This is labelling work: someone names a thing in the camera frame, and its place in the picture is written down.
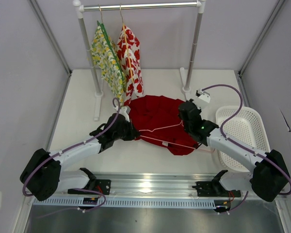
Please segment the pink wire hanger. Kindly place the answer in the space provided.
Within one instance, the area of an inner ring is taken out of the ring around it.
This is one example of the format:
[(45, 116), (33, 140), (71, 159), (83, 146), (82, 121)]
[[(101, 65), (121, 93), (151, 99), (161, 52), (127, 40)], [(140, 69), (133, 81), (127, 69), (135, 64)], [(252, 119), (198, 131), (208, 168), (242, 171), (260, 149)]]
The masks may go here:
[[(173, 155), (188, 155), (202, 146), (185, 132), (182, 120), (174, 125), (139, 129), (138, 131), (140, 133), (138, 140), (142, 139), (148, 143), (167, 148)], [(168, 146), (164, 146), (162, 142), (167, 142)]]

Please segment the red skirt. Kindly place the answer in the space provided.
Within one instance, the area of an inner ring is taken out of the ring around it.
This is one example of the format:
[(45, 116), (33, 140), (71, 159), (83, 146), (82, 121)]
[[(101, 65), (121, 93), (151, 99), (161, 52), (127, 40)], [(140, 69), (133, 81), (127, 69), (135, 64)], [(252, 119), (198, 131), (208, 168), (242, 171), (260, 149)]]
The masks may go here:
[(138, 140), (168, 149), (173, 155), (188, 155), (199, 147), (184, 130), (178, 107), (184, 101), (146, 95), (132, 100), (129, 117), (139, 132)]

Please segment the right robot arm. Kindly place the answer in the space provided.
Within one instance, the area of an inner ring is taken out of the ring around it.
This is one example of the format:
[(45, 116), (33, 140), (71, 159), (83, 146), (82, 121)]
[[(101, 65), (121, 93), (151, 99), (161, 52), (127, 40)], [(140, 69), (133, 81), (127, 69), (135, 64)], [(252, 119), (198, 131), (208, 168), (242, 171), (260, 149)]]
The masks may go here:
[(222, 196), (233, 190), (254, 192), (267, 202), (284, 195), (282, 190), (291, 184), (291, 177), (280, 152), (266, 152), (227, 135), (214, 122), (202, 119), (201, 110), (192, 101), (180, 104), (178, 110), (185, 132), (195, 142), (230, 156), (248, 170), (220, 171), (211, 181), (214, 194)]

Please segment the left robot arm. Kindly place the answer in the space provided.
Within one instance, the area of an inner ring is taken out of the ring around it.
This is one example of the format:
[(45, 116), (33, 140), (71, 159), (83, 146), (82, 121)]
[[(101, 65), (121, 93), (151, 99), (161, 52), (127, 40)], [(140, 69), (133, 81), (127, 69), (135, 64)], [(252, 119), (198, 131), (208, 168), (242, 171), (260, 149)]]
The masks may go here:
[(36, 150), (20, 175), (22, 194), (44, 201), (60, 191), (82, 191), (91, 194), (96, 187), (95, 176), (86, 168), (77, 172), (66, 169), (91, 155), (100, 154), (117, 140), (132, 141), (140, 136), (132, 121), (123, 114), (113, 114), (106, 123), (90, 132), (81, 142), (63, 150)]

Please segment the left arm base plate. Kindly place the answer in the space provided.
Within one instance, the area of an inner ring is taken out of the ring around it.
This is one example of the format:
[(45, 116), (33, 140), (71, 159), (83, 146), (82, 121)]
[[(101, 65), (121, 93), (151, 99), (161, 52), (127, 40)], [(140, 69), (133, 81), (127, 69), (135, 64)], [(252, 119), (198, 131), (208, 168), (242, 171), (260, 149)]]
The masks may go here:
[(90, 195), (96, 195), (97, 192), (102, 193), (104, 195), (110, 194), (111, 189), (111, 180), (90, 180), (88, 184), (82, 188), (84, 191), (79, 191), (77, 189), (68, 189), (68, 194), (90, 194)]

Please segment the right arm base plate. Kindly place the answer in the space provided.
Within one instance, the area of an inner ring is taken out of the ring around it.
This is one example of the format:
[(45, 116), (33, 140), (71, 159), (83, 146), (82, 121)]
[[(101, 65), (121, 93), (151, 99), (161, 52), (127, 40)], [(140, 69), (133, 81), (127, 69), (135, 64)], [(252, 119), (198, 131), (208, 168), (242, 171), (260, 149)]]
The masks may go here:
[(239, 190), (225, 190), (219, 182), (198, 181), (192, 186), (199, 197), (241, 197)]

